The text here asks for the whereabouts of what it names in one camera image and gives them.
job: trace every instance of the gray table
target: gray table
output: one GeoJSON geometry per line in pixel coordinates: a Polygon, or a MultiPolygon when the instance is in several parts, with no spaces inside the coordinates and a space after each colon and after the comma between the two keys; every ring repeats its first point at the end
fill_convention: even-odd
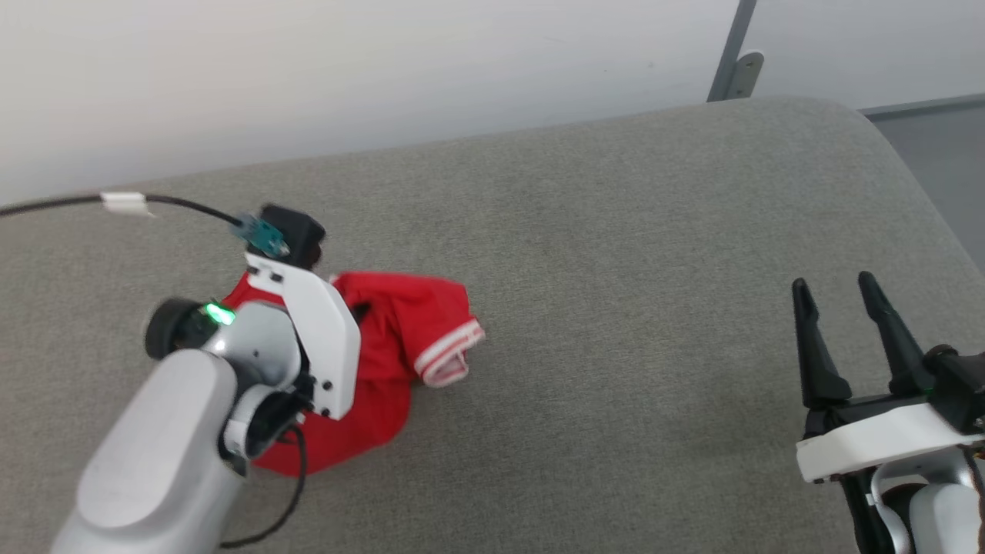
{"type": "MultiPolygon", "coordinates": [[[[489,339],[419,389],[389,446],[314,476],[243,552],[851,552],[835,486],[801,482],[789,287],[807,277],[857,393],[886,364],[859,270],[925,347],[985,345],[985,281],[867,120],[736,101],[144,183],[328,229],[324,274],[465,283],[489,339]]],[[[86,460],[152,368],[163,297],[243,268],[221,224],[79,207],[0,221],[0,551],[40,552],[86,460]]],[[[257,472],[230,536],[293,482],[257,472]]]]}

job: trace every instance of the crumpled red fabric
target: crumpled red fabric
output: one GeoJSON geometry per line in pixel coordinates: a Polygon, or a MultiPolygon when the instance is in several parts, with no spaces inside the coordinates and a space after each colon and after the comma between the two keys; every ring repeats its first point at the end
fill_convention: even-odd
{"type": "MultiPolygon", "coordinates": [[[[231,309],[249,301],[283,305],[254,289],[244,274],[223,300],[231,309]]],[[[360,321],[361,347],[353,407],[336,421],[307,414],[301,430],[307,442],[307,472],[321,471],[386,444],[404,427],[411,407],[411,383],[441,387],[469,372],[465,351],[485,337],[460,283],[400,273],[354,271],[332,285],[360,321]]],[[[297,447],[274,444],[254,461],[260,467],[297,476],[297,447]]]]}

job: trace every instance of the white wall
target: white wall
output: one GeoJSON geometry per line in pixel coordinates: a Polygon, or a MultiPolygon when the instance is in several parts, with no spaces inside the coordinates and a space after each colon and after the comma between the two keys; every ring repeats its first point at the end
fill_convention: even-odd
{"type": "Polygon", "coordinates": [[[4,0],[0,203],[700,103],[737,2],[4,0]]]}
{"type": "Polygon", "coordinates": [[[856,109],[985,93],[983,0],[758,0],[754,96],[856,109]]]}

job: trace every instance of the white cable label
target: white cable label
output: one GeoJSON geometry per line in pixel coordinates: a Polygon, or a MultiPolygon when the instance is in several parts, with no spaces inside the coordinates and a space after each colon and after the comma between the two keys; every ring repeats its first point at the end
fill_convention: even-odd
{"type": "Polygon", "coordinates": [[[114,214],[155,217],[147,205],[147,197],[140,192],[102,192],[102,207],[114,214]]]}

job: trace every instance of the green led indicator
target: green led indicator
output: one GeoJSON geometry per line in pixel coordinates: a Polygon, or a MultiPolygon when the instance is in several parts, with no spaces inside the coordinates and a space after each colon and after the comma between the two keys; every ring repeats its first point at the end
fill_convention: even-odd
{"type": "Polygon", "coordinates": [[[215,303],[205,305],[205,313],[212,318],[212,321],[221,325],[229,325],[236,319],[236,312],[227,310],[215,303]]]}

